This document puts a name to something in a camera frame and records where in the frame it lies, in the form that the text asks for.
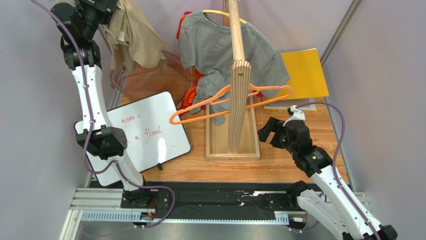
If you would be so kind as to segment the beige t shirt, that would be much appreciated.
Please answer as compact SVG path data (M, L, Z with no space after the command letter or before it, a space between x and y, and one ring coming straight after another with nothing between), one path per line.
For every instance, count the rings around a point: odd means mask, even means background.
M112 52L112 70L119 70L122 65L130 73L138 66L145 69L167 68L163 54L166 43L134 0L118 1L104 33Z

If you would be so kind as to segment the grey t shirt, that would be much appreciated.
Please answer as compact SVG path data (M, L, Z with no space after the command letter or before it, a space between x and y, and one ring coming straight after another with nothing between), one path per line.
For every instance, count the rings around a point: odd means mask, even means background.
M241 25L245 60L251 65L251 84L282 86L291 79L277 48L254 25ZM188 14L182 21L178 46L184 68L194 67L198 80L191 105L216 95L231 83L233 58L230 27L223 26L203 11Z

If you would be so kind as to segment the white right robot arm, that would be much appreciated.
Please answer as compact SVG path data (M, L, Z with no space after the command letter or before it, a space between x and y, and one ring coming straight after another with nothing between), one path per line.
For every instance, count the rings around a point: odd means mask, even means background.
M313 144L303 120L282 121L270 117L257 135L261 142L266 142L271 133L274 135L270 144L287 150L296 166L331 202L326 203L305 182L298 181L286 189L295 206L311 214L338 240L397 239L394 227L383 225L363 206L333 167L330 155Z

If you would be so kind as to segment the wooden clothes rack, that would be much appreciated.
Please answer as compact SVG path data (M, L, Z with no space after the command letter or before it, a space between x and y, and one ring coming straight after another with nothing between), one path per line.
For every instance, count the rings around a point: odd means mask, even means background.
M226 0L227 13L238 11L236 0ZM208 161L257 161L260 148L255 139L256 120L254 110L244 105L253 99L244 97L248 94L251 80L251 64L246 61L240 17L231 19L230 31L233 60L230 63L231 90L230 112L224 115L224 123L214 124L212 119L206 121L206 159Z

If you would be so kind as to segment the yellow plastic hanger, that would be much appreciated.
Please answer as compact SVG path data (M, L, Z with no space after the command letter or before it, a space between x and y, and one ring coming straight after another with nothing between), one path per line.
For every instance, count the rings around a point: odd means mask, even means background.
M207 14L212 14L214 16L216 16L216 15L223 16L222 23L227 27L231 26L231 19L233 17L240 17L238 10L237 11L231 11L231 12L224 12L224 11L219 11L219 10L204 9L204 10L202 10L202 12L207 13Z

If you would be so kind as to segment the clear pink plastic bowl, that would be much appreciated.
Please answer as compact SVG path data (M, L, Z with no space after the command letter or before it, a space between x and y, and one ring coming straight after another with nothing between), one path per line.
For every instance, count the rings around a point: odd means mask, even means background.
M176 106L179 106L190 87L194 76L190 69L185 69L180 57L168 51L162 52L166 57L166 67L153 69L137 66L128 72L125 65L111 71L111 87L124 97L121 102L135 102L162 92L169 92Z

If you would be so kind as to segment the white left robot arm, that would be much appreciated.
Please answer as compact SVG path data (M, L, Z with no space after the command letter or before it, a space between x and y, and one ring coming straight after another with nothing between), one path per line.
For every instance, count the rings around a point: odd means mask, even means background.
M100 48L94 35L111 21L116 0L74 0L56 3L50 10L62 37L64 61L77 84L82 108L82 128L75 135L83 148L84 165L96 176L115 171L123 184L122 208L148 208L153 203L146 181L131 162L128 140L122 128L114 127L102 90Z

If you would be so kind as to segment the white board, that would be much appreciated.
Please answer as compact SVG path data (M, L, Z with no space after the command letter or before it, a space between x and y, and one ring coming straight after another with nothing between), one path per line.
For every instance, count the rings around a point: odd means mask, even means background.
M164 91L107 112L112 126L124 130L127 154L138 172L191 151L184 127L169 123L176 111L171 93Z

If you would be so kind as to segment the orange plastic hanger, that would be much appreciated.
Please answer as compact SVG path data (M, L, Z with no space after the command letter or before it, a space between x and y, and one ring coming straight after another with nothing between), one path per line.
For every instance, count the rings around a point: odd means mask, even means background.
M289 85L255 86L252 83L250 83L249 86L248 86L248 90L251 91L251 92L248 93L244 97L244 100L246 100L248 97L253 97L253 96L259 94L261 91L286 90L286 91L288 91L288 94L283 95L283 96L279 96L279 97L275 97L275 98L272 98L272 99L269 99L269 100L261 101L261 102L258 102L258 103L253 103L253 104L250 104L250 105L244 105L244 107L246 109L251 109L251 108L263 106L263 105L266 105L266 104L270 104L270 103L273 103L273 102L276 102L276 101L280 101L280 100L283 100L287 97L290 97L294 93L294 89ZM175 120L175 118L178 117L179 115L182 115L182 114L189 112L190 110L196 109L198 107L202 107L204 105L213 106L213 105L218 105L218 104L223 104L223 103L229 102L231 100L230 98L229 99L223 99L223 100L218 100L218 99L223 97L226 93L229 93L230 91L231 91L231 85L230 84L226 85L221 90L219 90L218 93L216 93L213 97L210 97L210 98L203 100L199 103L196 103L194 105L191 105L190 107L187 107L185 109L177 110L176 112L174 112L173 114L170 115L168 122L171 125L187 124L187 123L202 121L202 120L206 120L206 119L210 119L210 118L214 118L214 117L218 117L218 116L228 114L230 111L226 110L226 111L222 111L222 112L219 112L219 113L208 114L208 115L204 115L204 116L200 116L200 117L194 117L194 118L190 118L190 119L186 119L186 120L179 120L179 121Z

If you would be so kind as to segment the orange cloth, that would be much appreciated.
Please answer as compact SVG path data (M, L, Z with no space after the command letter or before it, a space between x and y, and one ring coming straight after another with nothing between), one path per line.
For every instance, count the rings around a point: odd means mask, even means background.
M182 27L183 20L185 18L186 18L186 16L184 16L184 17L182 16L181 19L180 19L180 21L179 21L179 25L178 25L177 32L176 32L176 39L177 40L180 39L181 27ZM185 96L184 96L184 98L182 100L182 103L180 105L180 110L186 109L186 108L190 107L193 104L193 102L195 100L195 97L197 95L196 89L197 89L199 80L203 76L194 67L191 67L189 70L192 71L192 74L190 76L194 77L193 78L193 86L187 90L187 92L186 92L186 94L185 94Z

